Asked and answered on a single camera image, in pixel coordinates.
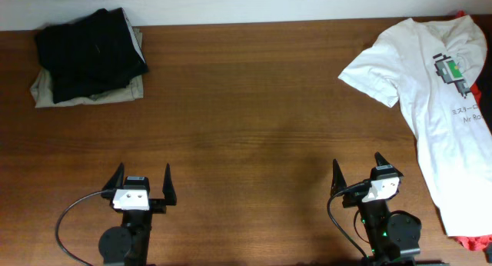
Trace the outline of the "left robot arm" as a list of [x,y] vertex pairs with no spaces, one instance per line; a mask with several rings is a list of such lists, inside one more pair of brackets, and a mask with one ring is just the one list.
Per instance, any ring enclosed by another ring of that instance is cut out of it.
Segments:
[[170,165],[165,167],[163,198],[150,197],[147,177],[125,176],[123,164],[118,166],[102,190],[101,196],[110,201],[114,211],[122,214],[121,224],[109,228],[100,237],[98,250],[103,264],[146,265],[153,216],[165,214],[168,206],[177,204]]

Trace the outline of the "white printed t-shirt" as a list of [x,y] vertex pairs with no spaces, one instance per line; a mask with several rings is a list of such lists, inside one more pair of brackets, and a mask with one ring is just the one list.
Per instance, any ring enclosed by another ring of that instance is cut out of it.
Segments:
[[485,35],[470,16],[409,18],[382,32],[340,73],[353,88],[400,107],[451,237],[491,233],[491,133],[471,92],[486,55]]

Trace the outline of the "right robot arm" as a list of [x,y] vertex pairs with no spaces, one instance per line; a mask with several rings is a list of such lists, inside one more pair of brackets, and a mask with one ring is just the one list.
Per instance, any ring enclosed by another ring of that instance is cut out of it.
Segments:
[[[335,227],[362,254],[362,265],[415,265],[420,254],[422,224],[406,211],[390,211],[387,202],[399,193],[403,174],[380,153],[375,153],[376,166],[368,179],[347,185],[340,165],[333,160],[333,177],[327,213]],[[372,255],[347,234],[331,213],[331,202],[342,198],[344,208],[356,207],[371,246]]]

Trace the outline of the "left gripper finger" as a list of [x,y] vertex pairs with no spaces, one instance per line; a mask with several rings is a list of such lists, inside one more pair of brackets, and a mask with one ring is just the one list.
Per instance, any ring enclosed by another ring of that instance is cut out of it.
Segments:
[[165,175],[162,185],[162,193],[164,195],[166,206],[175,206],[178,202],[176,191],[171,178],[171,167],[166,164]]
[[115,173],[109,178],[109,180],[106,182],[102,190],[106,191],[106,190],[113,190],[113,189],[120,188],[123,185],[124,176],[125,176],[125,166],[121,162],[117,167]]

